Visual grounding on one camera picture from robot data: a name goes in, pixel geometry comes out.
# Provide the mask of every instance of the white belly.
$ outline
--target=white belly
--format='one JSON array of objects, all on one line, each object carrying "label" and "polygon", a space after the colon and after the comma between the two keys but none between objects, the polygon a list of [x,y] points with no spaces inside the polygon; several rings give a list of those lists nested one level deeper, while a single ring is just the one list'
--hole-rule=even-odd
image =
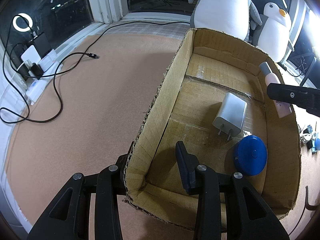
[{"label": "white belly", "polygon": [[200,0],[195,27],[209,28],[244,40],[249,28],[248,0]]},{"label": "white belly", "polygon": [[260,34],[257,47],[266,52],[274,62],[279,62],[287,50],[289,30],[268,18]]}]

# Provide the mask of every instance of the brown mat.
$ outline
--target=brown mat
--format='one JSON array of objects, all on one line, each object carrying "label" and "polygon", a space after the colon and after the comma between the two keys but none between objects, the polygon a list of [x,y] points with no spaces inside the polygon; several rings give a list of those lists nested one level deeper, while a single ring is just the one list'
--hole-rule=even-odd
[{"label": "brown mat", "polygon": [[[84,51],[95,38],[88,37],[76,51]],[[57,79],[64,102],[61,115],[47,124],[16,126],[6,173],[31,224],[72,174],[100,172],[128,151],[179,44],[180,40],[162,36],[105,35],[89,51],[99,60],[86,58]],[[69,58],[64,69],[78,58]],[[47,119],[59,107],[50,83],[31,107],[30,118]],[[193,235],[122,202],[119,213],[124,239],[191,239]]]}]

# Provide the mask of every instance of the pink bottle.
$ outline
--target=pink bottle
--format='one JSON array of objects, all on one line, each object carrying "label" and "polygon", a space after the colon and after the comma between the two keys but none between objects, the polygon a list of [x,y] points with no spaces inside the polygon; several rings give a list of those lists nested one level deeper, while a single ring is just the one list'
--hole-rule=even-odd
[{"label": "pink bottle", "polygon": [[[279,81],[278,77],[276,76],[276,74],[274,74],[271,71],[271,69],[270,69],[270,67],[269,67],[267,62],[262,62],[260,64],[259,68],[262,71],[262,73],[266,76],[265,77],[265,82],[266,82],[267,86],[270,83],[280,84],[280,81]],[[273,100],[273,102],[275,103],[279,118],[285,117],[286,115],[292,113],[292,110],[291,110],[291,107],[290,107],[289,103],[280,102],[280,101],[276,101],[276,100]]]}]

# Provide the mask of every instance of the plush penguin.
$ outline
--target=plush penguin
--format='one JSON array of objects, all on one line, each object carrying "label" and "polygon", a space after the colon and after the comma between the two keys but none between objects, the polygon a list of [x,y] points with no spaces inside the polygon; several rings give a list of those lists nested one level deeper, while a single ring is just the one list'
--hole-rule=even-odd
[{"label": "plush penguin", "polygon": [[257,8],[251,0],[198,0],[191,15],[192,28],[209,28],[241,40],[249,40],[249,14],[261,25]]},{"label": "plush penguin", "polygon": [[266,52],[274,62],[279,62],[284,57],[287,46],[294,51],[289,39],[290,16],[278,5],[269,2],[264,6],[260,18],[261,26],[250,22],[250,27],[254,30],[252,45]]}]

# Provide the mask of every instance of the plaid cloth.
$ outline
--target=plaid cloth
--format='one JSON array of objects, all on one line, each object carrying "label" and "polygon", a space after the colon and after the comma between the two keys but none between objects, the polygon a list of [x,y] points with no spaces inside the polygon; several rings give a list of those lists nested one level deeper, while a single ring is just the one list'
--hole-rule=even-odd
[{"label": "plaid cloth", "polygon": [[106,34],[114,33],[130,33],[130,34],[152,34],[165,36],[169,38],[176,38],[182,40],[187,30],[190,28],[189,25],[172,23],[168,25],[154,25],[148,23],[132,23],[128,25],[122,25],[114,27],[106,32]]}]

